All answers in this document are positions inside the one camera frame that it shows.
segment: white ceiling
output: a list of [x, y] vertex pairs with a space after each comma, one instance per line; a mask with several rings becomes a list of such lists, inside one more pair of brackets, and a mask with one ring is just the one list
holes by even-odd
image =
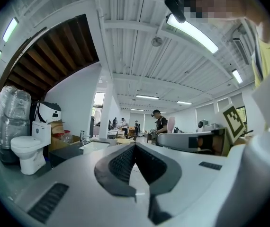
[[[82, 1], [12, 0], [0, 13], [0, 49], [3, 51], [0, 76], [12, 54], [29, 35], [42, 27], [56, 11]], [[252, 67], [245, 65], [231, 42], [231, 33], [241, 24], [240, 21], [208, 23], [187, 17], [187, 21], [218, 46], [219, 50], [211, 54], [201, 44], [165, 23], [169, 11], [163, 0], [100, 2], [104, 14], [103, 42], [107, 55], [105, 62], [100, 62], [112, 74], [122, 109], [144, 109], [148, 113], [157, 108], [170, 113], [189, 107], [180, 106], [176, 101], [197, 105], [254, 80]], [[19, 25], [5, 45], [2, 35], [12, 17], [18, 18]], [[160, 47], [151, 44], [156, 35], [163, 40]], [[241, 85], [233, 79], [233, 69], [240, 72], [243, 79]], [[136, 94], [158, 96], [160, 99], [139, 99], [135, 97]]]

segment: gray floor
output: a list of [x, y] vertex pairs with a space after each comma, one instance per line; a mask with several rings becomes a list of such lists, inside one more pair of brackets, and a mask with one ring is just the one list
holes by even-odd
[[[146, 142], [146, 137], [138, 137], [138, 142]], [[24, 175], [20, 166], [4, 165], [0, 161], [0, 197], [15, 200], [17, 195], [29, 186], [35, 179], [51, 170], [49, 162], [39, 169], [34, 175]], [[137, 166], [134, 166], [131, 173], [130, 185], [136, 188], [136, 203], [143, 211], [148, 211], [149, 206], [149, 185], [144, 180]]]
[[16, 196], [36, 178], [51, 169], [49, 162], [34, 175], [23, 175], [20, 166], [4, 165], [0, 161], [0, 196], [15, 200]]

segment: wooden ceiling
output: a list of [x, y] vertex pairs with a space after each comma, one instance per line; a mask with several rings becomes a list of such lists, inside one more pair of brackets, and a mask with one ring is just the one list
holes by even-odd
[[39, 100], [57, 83], [98, 62], [85, 15], [52, 28], [18, 60], [6, 80]]

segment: air conditioner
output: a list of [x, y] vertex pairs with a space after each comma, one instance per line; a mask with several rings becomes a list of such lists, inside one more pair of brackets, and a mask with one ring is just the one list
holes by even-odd
[[250, 65], [252, 62], [251, 56], [254, 52], [253, 45], [250, 43], [250, 39], [246, 32], [243, 32], [243, 26], [240, 26], [232, 33], [232, 39], [236, 45], [239, 53], [243, 57], [244, 62]]

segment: vent grille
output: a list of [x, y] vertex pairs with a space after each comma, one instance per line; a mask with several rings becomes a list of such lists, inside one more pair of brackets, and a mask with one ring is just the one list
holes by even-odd
[[46, 223], [54, 209], [68, 190], [62, 183], [54, 184], [51, 189], [28, 211], [28, 214], [41, 223]]
[[211, 168], [214, 170], [218, 170], [218, 171], [220, 171], [220, 169], [222, 168], [222, 165], [217, 165], [217, 164], [213, 164], [213, 163], [209, 163], [209, 162], [205, 162], [205, 161], [201, 162], [199, 165], [207, 167], [207, 168]]
[[233, 41], [234, 41], [235, 45], [237, 46], [237, 48], [238, 48], [238, 50], [239, 50], [241, 56], [243, 57], [244, 62], [245, 62], [247, 65], [249, 65], [250, 62], [249, 62], [249, 60], [248, 60], [247, 54], [246, 54], [245, 51], [244, 51], [243, 43], [241, 42], [240, 39], [237, 39], [237, 38], [233, 38]]

